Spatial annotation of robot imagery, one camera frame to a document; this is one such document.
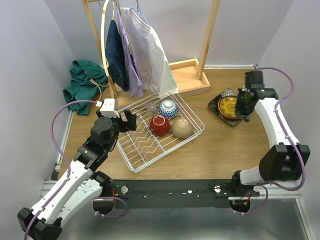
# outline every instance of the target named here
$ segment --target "green towel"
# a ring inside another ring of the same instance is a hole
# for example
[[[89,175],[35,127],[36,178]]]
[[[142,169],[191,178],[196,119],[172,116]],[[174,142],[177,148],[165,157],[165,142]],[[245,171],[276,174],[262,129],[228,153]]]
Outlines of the green towel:
[[[63,96],[66,103],[75,100],[92,100],[95,94],[100,93],[98,87],[90,82],[93,79],[98,84],[106,86],[108,78],[105,70],[98,64],[89,60],[77,60],[72,62],[73,68],[70,70],[72,79],[71,85],[63,90]],[[77,103],[68,107],[69,110],[77,110],[79,116],[86,116],[90,111],[89,103]]]

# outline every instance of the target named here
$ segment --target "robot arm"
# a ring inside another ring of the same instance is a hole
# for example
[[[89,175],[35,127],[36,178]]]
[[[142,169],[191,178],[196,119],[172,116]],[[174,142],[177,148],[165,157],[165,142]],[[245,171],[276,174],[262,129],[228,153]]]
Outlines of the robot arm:
[[[97,111],[98,119],[90,130],[90,137],[78,149],[67,171],[53,188],[32,208],[23,208],[18,213],[21,228],[26,231],[37,215],[28,235],[34,240],[56,240],[66,222],[86,203],[101,195],[108,188],[111,179],[97,168],[107,159],[118,140],[119,133],[137,128],[137,115],[124,110],[127,121],[123,121],[117,110],[117,101],[105,99]],[[57,190],[60,191],[43,209],[43,205]]]
[[[277,107],[277,118],[275,113],[277,101],[278,96],[275,90],[265,88],[261,71],[251,71],[245,74],[245,86],[239,89],[235,106],[236,115],[243,118],[250,115],[253,110],[257,112],[268,136],[270,150],[258,166],[236,172],[232,177],[235,185],[252,186],[268,181],[293,181],[300,178],[302,169],[298,156],[281,124],[287,129],[288,135],[300,150],[304,164],[308,160],[310,149],[307,145],[301,145],[293,135],[280,106]]]

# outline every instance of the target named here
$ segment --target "bolt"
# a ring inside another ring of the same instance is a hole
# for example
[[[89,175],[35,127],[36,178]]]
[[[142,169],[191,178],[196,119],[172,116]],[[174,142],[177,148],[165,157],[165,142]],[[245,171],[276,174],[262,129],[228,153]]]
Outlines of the bolt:
[[[218,194],[221,192],[221,187],[219,185],[214,186],[214,191]]]
[[[123,187],[121,188],[121,192],[122,192],[123,194],[126,194],[126,193],[128,192],[127,186],[123,186]]]
[[[255,191],[255,192],[257,192],[257,193],[260,192],[260,187],[254,186],[254,187],[253,187],[253,191]]]

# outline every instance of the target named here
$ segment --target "decorative plate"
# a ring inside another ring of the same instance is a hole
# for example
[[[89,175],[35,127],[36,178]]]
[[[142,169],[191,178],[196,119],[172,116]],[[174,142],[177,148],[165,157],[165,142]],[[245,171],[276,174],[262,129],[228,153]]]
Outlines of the decorative plate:
[[[227,88],[208,103],[211,111],[230,126],[237,125],[241,119],[236,117],[238,95]]]

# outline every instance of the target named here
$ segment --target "dish rack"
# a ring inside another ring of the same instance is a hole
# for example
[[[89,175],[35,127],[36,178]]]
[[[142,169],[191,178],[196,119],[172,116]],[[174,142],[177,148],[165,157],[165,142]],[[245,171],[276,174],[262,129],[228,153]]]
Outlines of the dish rack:
[[[188,119],[193,126],[193,133],[190,137],[179,139],[172,134],[171,129],[164,136],[155,136],[149,130],[152,115],[147,113],[147,105],[155,103],[158,106],[163,100],[173,100],[177,103],[179,113],[169,120],[170,125],[179,118]],[[195,139],[205,129],[205,125],[179,94],[160,99],[154,93],[119,110],[119,114],[124,109],[129,109],[132,114],[136,114],[136,131],[120,133],[116,145],[128,168],[135,173]],[[127,120],[124,114],[122,114],[122,119]]]

